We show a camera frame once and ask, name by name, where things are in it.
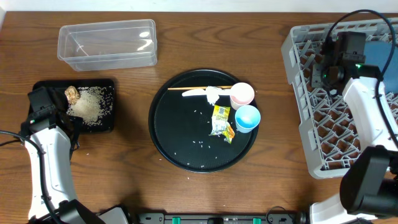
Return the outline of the pile of rice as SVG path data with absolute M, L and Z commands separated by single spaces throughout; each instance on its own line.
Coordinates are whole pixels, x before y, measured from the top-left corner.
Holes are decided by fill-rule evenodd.
M 75 105 L 68 103 L 67 115 L 81 117 L 89 127 L 99 126 L 113 109 L 113 93 L 106 87 L 78 87 L 80 99 Z

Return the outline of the large dark blue bowl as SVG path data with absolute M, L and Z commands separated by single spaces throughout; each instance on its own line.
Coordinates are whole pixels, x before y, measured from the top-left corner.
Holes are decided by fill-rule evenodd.
M 364 54 L 366 56 L 366 64 L 377 65 L 380 71 L 384 68 L 386 60 L 391 51 L 391 44 L 383 41 L 366 42 Z M 384 84 L 386 93 L 397 94 L 397 46 L 395 46 L 394 54 L 391 62 L 384 74 Z

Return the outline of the grey dishwasher rack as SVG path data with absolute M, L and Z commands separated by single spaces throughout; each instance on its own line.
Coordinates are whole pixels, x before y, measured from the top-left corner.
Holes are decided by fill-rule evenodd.
M 299 132 L 308 171 L 316 179 L 345 175 L 361 153 L 354 119 L 342 96 L 311 86 L 312 68 L 323 59 L 322 48 L 326 38 L 336 39 L 340 32 L 362 32 L 366 34 L 366 42 L 391 44 L 390 54 L 381 71 L 383 83 L 397 46 L 395 18 L 295 26 L 290 30 L 281 51 L 287 80 L 293 86 L 298 105 Z M 397 94 L 386 91 L 385 94 L 397 123 Z

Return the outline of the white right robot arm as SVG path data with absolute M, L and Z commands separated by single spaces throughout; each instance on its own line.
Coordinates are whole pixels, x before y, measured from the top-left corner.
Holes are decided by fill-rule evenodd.
M 338 194 L 310 207 L 310 223 L 361 223 L 397 216 L 397 123 L 386 100 L 379 67 L 367 65 L 366 34 L 327 37 L 312 77 L 336 90 L 351 111 L 361 153 L 343 176 Z

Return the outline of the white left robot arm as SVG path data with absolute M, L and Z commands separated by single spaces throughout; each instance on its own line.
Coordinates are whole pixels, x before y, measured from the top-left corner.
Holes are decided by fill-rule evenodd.
M 79 147 L 83 120 L 66 113 L 65 94 L 40 87 L 28 98 L 30 113 L 21 124 L 21 140 L 32 171 L 29 223 L 130 223 L 120 205 L 95 213 L 78 201 L 70 160 Z

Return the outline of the clear plastic bin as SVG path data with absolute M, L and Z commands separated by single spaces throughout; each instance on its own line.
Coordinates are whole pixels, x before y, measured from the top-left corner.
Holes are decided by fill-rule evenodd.
M 155 22 L 140 19 L 63 26 L 57 57 L 78 72 L 154 66 Z

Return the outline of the brown food scrap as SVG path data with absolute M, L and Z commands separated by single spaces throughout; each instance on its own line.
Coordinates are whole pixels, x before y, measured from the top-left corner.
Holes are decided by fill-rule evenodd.
M 69 86 L 64 91 L 64 94 L 67 97 L 68 103 L 70 105 L 75 105 L 77 101 L 80 99 L 80 93 L 74 86 Z

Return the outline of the black rectangular waste tray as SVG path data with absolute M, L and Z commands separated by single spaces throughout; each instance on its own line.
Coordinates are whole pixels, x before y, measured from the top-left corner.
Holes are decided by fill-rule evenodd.
M 80 95 L 76 104 L 71 105 L 65 94 L 74 87 Z M 33 90 L 41 87 L 60 97 L 61 108 L 67 115 L 81 117 L 81 133 L 108 133 L 114 128 L 115 84 L 112 79 L 46 80 L 39 81 Z

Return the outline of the pink cup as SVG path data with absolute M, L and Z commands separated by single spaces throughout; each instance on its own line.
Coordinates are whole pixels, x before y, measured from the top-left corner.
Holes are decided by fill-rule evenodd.
M 230 103 L 234 110 L 241 106 L 248 105 L 252 102 L 255 96 L 253 87 L 248 83 L 236 83 L 230 89 Z

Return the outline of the light blue cup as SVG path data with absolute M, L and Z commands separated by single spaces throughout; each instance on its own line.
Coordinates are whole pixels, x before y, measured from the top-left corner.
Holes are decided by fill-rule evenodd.
M 249 133 L 256 128 L 261 121 L 259 110 L 252 105 L 244 105 L 235 113 L 236 128 L 241 133 Z

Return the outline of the wooden chopstick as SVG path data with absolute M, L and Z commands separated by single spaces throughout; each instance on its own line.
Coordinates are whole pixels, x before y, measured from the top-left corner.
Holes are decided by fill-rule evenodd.
M 216 87 L 220 89 L 230 89 L 232 86 L 191 86 L 191 87 L 174 87 L 168 88 L 167 90 L 195 90 L 195 89 L 206 89 L 207 87 Z

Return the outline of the yellow snack wrapper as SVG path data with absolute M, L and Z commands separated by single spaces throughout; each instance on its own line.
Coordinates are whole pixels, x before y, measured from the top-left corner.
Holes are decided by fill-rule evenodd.
M 235 133 L 228 122 L 230 107 L 214 105 L 213 114 L 211 116 L 212 130 L 210 136 L 224 136 L 224 141 L 231 144 Z

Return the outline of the crumpled white tissue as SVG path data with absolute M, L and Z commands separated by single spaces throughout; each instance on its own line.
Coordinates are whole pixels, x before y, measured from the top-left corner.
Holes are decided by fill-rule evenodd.
M 220 98 L 219 93 L 223 90 L 221 88 L 215 86 L 208 86 L 205 89 L 206 99 L 210 105 L 215 105 L 218 99 Z

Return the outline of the round black serving tray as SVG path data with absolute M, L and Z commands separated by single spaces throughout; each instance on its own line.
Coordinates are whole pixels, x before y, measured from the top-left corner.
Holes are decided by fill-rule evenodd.
M 254 144 L 258 129 L 235 131 L 231 142 L 211 135 L 214 107 L 205 96 L 182 95 L 184 87 L 231 86 L 239 79 L 212 69 L 183 72 L 167 81 L 149 110 L 149 132 L 158 151 L 173 165 L 192 172 L 227 169 L 241 160 Z

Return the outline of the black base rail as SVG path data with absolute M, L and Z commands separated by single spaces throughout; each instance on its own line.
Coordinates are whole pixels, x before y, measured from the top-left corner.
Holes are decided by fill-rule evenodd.
M 142 213 L 137 215 L 136 223 L 140 224 L 308 224 L 306 213 L 283 211 L 270 212 L 265 215 L 237 214 L 163 214 Z

